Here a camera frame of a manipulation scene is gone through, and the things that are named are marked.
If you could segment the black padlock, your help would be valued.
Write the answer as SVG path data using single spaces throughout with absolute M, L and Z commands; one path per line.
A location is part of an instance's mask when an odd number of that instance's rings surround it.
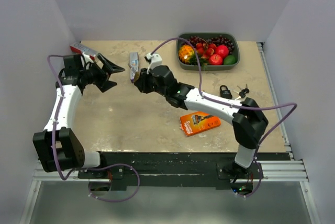
M 221 85 L 219 89 L 220 89 L 220 97 L 225 99 L 232 99 L 231 91 L 228 89 L 226 85 Z

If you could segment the black padlock keys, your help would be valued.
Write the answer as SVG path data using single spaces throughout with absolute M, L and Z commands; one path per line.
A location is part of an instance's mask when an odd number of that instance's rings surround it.
M 238 86 L 238 88 L 240 89 L 238 92 L 234 91 L 238 95 L 238 97 L 236 98 L 236 100 L 240 100 L 242 98 L 245 98 L 246 95 L 250 92 L 247 84 L 245 85 L 245 88 L 241 88 L 240 86 Z

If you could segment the brass padlock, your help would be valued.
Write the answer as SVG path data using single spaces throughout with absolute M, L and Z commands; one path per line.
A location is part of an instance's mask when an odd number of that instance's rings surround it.
M 133 82 L 136 82 L 139 79 L 140 75 L 136 74 L 133 78 Z

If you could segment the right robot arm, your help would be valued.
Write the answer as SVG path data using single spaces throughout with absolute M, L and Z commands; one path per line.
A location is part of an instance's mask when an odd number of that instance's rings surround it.
M 233 161 L 233 172 L 246 178 L 269 121 L 255 100 L 230 100 L 201 92 L 198 88 L 178 82 L 166 65 L 152 70 L 141 69 L 135 74 L 134 85 L 142 93 L 156 92 L 175 108 L 202 111 L 216 116 L 233 126 L 238 150 Z

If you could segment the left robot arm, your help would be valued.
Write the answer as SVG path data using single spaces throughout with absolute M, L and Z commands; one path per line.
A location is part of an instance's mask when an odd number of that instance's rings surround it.
M 101 161 L 99 152 L 83 148 L 72 125 L 84 89 L 95 85 L 102 93 L 106 92 L 117 85 L 110 81 L 110 76 L 125 69 L 101 54 L 97 55 L 97 60 L 82 53 L 60 58 L 64 67 L 60 72 L 53 72 L 56 99 L 50 119 L 43 131 L 36 132 L 32 139 L 38 159 L 45 172 L 58 172 L 63 180 L 66 179 L 64 170 L 81 168 L 90 169 L 96 178 L 103 178 L 108 173 L 107 163 Z

